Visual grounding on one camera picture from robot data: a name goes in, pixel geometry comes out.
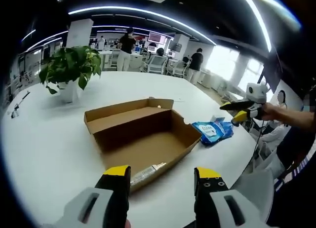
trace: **blue package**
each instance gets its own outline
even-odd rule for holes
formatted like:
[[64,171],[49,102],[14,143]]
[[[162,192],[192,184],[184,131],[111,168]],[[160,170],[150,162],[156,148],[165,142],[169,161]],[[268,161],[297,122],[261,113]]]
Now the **blue package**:
[[205,146],[213,145],[234,134],[230,122],[195,122],[192,125],[202,134],[201,142]]

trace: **black ceiling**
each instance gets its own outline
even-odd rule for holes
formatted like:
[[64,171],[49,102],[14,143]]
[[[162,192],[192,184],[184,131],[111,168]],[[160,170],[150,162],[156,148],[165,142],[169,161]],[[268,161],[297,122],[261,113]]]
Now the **black ceiling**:
[[[297,81],[299,85],[304,84],[306,79],[315,76],[315,71],[310,70],[309,62],[313,59],[311,39],[307,38],[307,34],[313,33],[314,30],[314,21],[310,19],[312,16],[306,17],[306,14],[310,15],[310,9],[307,9],[306,5],[311,3],[308,0],[299,0],[299,4],[295,3],[295,0],[282,0],[285,4],[291,4],[289,8],[303,23],[301,31],[294,32],[271,7],[260,0],[253,1],[263,17],[271,43],[276,47],[281,61],[291,69],[287,73],[287,78],[289,81]],[[62,0],[60,3],[56,0],[46,0],[46,2],[48,2],[47,10],[41,10],[32,27],[32,29],[36,28],[36,34],[23,42],[22,50],[43,38],[66,30],[71,21],[83,18],[93,19],[94,25],[137,26],[159,32],[181,33],[174,29],[177,28],[198,38],[201,42],[208,43],[206,39],[181,25],[146,13],[101,9],[68,15],[69,11],[81,8],[116,5],[160,13],[197,29],[211,39],[213,35],[223,36],[267,51],[258,21],[245,0],[166,0],[163,3],[148,0]],[[127,16],[93,16],[98,14],[132,15],[145,19]]]

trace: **green plant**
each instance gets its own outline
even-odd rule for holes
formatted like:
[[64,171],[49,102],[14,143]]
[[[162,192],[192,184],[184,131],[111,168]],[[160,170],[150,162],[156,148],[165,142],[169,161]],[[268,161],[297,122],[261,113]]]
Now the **green plant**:
[[46,88],[51,94],[57,93],[50,88],[48,83],[75,81],[79,78],[78,85],[84,90],[91,75],[101,76],[101,58],[99,52],[89,46],[61,48],[48,59],[46,67],[39,73],[40,82],[46,83]]

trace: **white round table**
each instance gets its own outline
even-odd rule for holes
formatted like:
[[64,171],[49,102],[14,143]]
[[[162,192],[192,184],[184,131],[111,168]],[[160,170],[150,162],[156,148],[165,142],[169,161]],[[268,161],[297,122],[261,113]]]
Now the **white round table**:
[[[171,76],[102,72],[82,92],[79,102],[63,104],[41,84],[29,87],[19,116],[2,121],[3,154],[21,204],[33,221],[52,224],[67,202],[95,186],[104,166],[83,122],[85,111],[138,99],[173,99],[185,122],[209,121],[212,115],[232,117],[184,79]],[[12,111],[26,94],[20,92]],[[135,228],[184,227],[195,219],[194,168],[219,172],[230,188],[249,163],[255,141],[242,128],[211,148],[197,144],[175,167],[130,197],[128,219]]]

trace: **open cardboard box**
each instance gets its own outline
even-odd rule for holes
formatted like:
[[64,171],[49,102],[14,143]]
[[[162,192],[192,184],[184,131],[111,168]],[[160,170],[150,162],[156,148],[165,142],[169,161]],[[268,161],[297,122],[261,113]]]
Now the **open cardboard box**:
[[84,114],[106,169],[131,166],[131,177],[165,163],[131,191],[149,183],[185,157],[201,134],[172,109],[173,100],[144,99],[103,107]]

